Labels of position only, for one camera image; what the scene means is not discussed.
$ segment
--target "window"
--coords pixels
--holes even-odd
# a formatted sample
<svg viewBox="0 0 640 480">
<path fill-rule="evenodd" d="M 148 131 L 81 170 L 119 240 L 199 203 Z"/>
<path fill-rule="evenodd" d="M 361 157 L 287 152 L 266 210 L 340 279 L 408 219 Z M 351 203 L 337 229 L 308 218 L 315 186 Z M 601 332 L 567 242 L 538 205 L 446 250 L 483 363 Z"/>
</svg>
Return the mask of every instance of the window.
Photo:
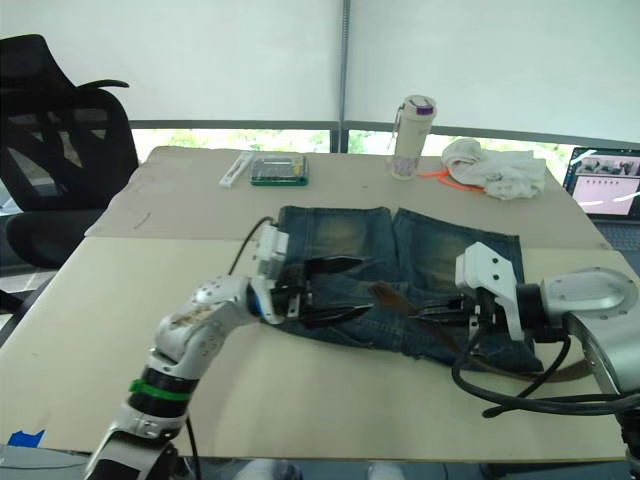
<svg viewBox="0 0 640 480">
<path fill-rule="evenodd" d="M 133 129 L 138 158 L 144 162 L 161 145 L 233 148 L 278 152 L 329 152 L 328 130 Z"/>
<path fill-rule="evenodd" d="M 424 144 L 422 155 L 440 156 L 442 151 L 454 140 L 462 137 L 430 134 Z M 386 155 L 392 152 L 391 132 L 372 132 L 351 130 L 349 132 L 349 153 L 374 153 Z M 575 145 L 558 143 L 526 142 L 522 140 L 504 140 L 498 138 L 477 138 L 482 148 L 488 150 L 532 150 L 536 158 L 544 158 L 547 168 L 555 179 L 562 183 L 569 165 L 571 152 Z"/>
</svg>

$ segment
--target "table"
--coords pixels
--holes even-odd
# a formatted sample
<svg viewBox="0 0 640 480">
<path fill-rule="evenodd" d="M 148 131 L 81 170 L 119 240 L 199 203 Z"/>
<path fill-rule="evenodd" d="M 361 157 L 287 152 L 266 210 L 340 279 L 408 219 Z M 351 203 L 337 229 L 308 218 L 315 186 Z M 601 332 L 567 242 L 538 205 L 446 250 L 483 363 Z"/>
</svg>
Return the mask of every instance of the table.
<svg viewBox="0 0 640 480">
<path fill-rule="evenodd" d="M 237 239 L 253 223 L 249 213 L 274 215 L 286 203 L 402 206 L 519 232 L 528 281 L 601 265 L 640 282 L 550 177 L 540 197 L 502 202 L 427 180 L 397 182 L 384 174 L 381 157 L 313 154 L 308 189 L 252 189 L 241 179 L 237 188 L 222 190 L 217 179 L 237 153 L 157 149 L 114 198 L 0 349 L 0 441 L 17 430 L 45 429 L 43 447 L 94 449 L 140 374 L 159 320 L 199 283 L 227 270 Z M 335 194 L 325 192 L 329 186 Z M 247 258 L 238 272 L 252 273 Z M 555 348 L 539 353 L 550 358 Z M 509 393 L 523 387 L 490 374 L 468 375 Z M 545 385 L 541 393 L 594 391 L 595 381 L 585 378 Z M 228 339 L 191 413 L 201 454 L 211 456 L 494 462 L 623 455 L 613 418 L 515 412 L 485 420 L 480 412 L 487 405 L 460 391 L 448 369 L 433 362 L 256 324 Z M 176 443 L 189 451 L 184 436 Z"/>
<path fill-rule="evenodd" d="M 42 447 L 95 448 L 144 365 L 159 319 L 223 272 L 238 243 L 85 239 L 0 349 L 0 438 L 44 428 Z M 524 264 L 531 281 L 596 264 L 633 275 L 611 251 L 525 249 Z M 245 258 L 239 272 L 249 269 Z M 488 388 L 522 388 L 489 374 L 468 376 Z M 588 391 L 597 391 L 592 378 L 542 393 Z M 230 336 L 191 413 L 201 454 L 213 456 L 487 462 L 623 454 L 613 418 L 517 412 L 485 420 L 487 405 L 433 362 L 256 324 Z M 177 445 L 189 451 L 184 437 Z"/>
<path fill-rule="evenodd" d="M 237 150 L 158 147 L 88 232 L 89 236 L 241 240 L 262 216 L 283 205 L 408 208 L 460 225 L 519 234 L 523 247 L 610 249 L 576 202 L 546 174 L 546 191 L 532 199 L 503 201 L 462 192 L 436 179 L 398 181 L 384 156 L 305 154 L 304 188 L 252 187 L 247 174 L 233 188 L 218 186 Z M 425 158 L 425 171 L 442 168 Z"/>
</svg>

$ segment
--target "laptop screen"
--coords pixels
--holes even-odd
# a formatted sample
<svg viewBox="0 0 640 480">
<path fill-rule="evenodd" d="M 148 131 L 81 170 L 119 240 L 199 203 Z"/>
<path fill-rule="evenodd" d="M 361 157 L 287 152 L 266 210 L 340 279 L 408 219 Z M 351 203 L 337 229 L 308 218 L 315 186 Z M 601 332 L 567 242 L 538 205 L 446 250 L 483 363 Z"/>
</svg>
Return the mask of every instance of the laptop screen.
<svg viewBox="0 0 640 480">
<path fill-rule="evenodd" d="M 640 220 L 640 150 L 575 148 L 563 186 L 590 217 Z"/>
</svg>

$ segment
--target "chair backrest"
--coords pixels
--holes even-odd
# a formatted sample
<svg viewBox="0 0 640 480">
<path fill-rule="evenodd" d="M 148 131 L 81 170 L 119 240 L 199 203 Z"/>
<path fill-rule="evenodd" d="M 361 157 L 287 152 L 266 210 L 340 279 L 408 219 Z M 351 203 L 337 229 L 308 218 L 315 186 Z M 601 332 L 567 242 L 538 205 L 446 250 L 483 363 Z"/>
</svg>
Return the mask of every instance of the chair backrest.
<svg viewBox="0 0 640 480">
<path fill-rule="evenodd" d="M 39 35 L 0 40 L 0 177 L 22 210 L 106 208 L 138 165 L 112 94 L 74 86 Z"/>
</svg>

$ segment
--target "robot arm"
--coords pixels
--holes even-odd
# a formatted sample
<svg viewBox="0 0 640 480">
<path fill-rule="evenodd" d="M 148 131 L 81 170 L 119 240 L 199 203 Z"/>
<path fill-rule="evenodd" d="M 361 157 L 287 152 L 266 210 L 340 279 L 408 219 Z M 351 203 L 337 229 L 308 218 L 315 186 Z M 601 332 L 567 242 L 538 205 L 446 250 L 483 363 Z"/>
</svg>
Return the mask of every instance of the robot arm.
<svg viewBox="0 0 640 480">
<path fill-rule="evenodd" d="M 162 319 L 142 375 L 131 384 L 131 395 L 89 460 L 85 479 L 168 479 L 177 459 L 171 440 L 185 425 L 200 378 L 236 328 L 260 319 L 323 327 L 355 318 L 371 307 L 315 309 L 311 277 L 352 268 L 361 260 L 319 258 L 283 268 L 287 243 L 287 234 L 264 227 L 254 276 L 219 275 Z"/>
<path fill-rule="evenodd" d="M 600 389 L 618 404 L 625 402 L 616 418 L 631 473 L 640 479 L 640 302 L 633 280 L 590 268 L 546 278 L 540 286 L 517 285 L 511 263 L 476 243 L 456 261 L 456 285 L 477 300 L 480 314 L 470 325 L 479 317 L 488 328 L 507 330 L 513 340 L 524 338 L 525 330 L 539 342 L 567 334 L 580 340 Z M 499 315 L 492 301 L 501 307 Z"/>
</svg>

